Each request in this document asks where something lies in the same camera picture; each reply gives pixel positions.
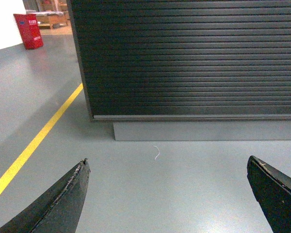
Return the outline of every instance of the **gray cabinet base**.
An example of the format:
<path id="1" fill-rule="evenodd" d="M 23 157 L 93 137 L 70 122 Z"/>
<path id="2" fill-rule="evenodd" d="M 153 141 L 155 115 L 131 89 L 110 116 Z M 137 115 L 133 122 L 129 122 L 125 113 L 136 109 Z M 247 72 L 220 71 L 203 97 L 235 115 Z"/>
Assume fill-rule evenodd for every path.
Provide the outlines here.
<path id="1" fill-rule="evenodd" d="M 291 121 L 114 122 L 116 141 L 291 140 Z"/>

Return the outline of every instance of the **furniture in background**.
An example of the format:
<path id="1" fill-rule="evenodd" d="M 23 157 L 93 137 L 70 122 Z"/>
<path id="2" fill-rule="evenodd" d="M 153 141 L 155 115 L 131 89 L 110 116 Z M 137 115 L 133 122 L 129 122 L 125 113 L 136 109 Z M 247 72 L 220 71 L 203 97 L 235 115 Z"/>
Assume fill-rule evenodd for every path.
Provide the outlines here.
<path id="1" fill-rule="evenodd" d="M 57 25 L 61 23 L 68 26 L 68 21 L 65 16 L 65 12 L 60 11 L 45 11 L 45 12 L 35 12 L 32 13 L 36 15 L 37 20 L 40 22 L 39 26 L 44 27 L 48 26 L 51 29 L 55 29 Z"/>

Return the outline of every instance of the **black cabinet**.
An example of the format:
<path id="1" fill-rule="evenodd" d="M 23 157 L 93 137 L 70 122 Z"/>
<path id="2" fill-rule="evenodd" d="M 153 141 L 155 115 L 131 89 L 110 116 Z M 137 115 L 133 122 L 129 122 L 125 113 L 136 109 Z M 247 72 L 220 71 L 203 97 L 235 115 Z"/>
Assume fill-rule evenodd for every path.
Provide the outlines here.
<path id="1" fill-rule="evenodd" d="M 291 118 L 291 0 L 71 0 L 94 119 Z"/>

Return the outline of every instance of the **white wall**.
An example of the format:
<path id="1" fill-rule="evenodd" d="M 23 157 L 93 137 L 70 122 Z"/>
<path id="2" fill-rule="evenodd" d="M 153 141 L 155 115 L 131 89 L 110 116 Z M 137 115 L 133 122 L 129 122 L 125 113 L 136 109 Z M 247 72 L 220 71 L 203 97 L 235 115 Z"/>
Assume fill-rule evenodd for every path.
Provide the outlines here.
<path id="1" fill-rule="evenodd" d="M 22 0 L 0 0 L 0 49 L 22 43 L 13 14 L 25 14 Z"/>

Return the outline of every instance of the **yellow stripe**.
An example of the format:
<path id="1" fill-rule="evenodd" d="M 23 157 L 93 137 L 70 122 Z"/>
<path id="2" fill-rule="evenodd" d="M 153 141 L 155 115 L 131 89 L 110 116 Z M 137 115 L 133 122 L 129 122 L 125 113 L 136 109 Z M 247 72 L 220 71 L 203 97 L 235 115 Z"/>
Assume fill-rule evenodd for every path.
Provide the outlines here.
<path id="1" fill-rule="evenodd" d="M 72 95 L 66 100 L 66 102 L 60 107 L 60 109 L 58 109 L 54 116 L 52 116 L 48 123 L 46 123 L 46 125 L 41 129 L 37 136 L 31 141 L 31 143 L 29 143 L 25 150 L 9 167 L 9 169 L 7 169 L 7 171 L 1 176 L 0 195 L 82 90 L 83 85 L 80 84 L 78 88 L 72 93 Z"/>

